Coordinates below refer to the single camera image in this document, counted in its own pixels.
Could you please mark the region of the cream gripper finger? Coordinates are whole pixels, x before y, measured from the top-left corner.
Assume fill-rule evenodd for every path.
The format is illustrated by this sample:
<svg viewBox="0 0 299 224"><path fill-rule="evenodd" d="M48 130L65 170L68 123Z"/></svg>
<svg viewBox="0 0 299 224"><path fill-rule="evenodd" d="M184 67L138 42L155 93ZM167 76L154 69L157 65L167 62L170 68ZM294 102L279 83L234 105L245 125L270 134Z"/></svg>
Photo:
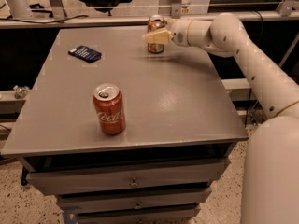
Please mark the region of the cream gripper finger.
<svg viewBox="0 0 299 224"><path fill-rule="evenodd" d="M143 35L143 39L148 44L168 44L172 41L173 36L167 29L158 29L154 32L148 32Z"/></svg>

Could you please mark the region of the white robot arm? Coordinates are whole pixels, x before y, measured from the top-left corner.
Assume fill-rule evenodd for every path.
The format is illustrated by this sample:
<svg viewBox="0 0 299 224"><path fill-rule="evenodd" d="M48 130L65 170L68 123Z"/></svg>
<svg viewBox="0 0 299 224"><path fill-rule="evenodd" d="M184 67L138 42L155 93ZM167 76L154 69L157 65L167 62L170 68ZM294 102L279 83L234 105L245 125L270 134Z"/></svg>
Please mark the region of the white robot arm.
<svg viewBox="0 0 299 224"><path fill-rule="evenodd" d="M213 21L175 20L144 39L235 59L267 116L249 138L240 224L299 224L298 84L251 41L231 13Z"/></svg>

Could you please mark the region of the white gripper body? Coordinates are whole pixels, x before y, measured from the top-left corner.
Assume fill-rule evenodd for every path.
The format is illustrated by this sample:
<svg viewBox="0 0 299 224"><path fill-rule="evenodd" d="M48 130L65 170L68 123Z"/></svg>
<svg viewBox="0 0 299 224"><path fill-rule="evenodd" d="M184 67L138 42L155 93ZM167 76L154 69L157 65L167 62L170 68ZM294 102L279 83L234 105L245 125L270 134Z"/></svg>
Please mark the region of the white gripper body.
<svg viewBox="0 0 299 224"><path fill-rule="evenodd" d="M172 19L168 21L168 28L172 35L172 41L182 47L188 47L189 20Z"/></svg>

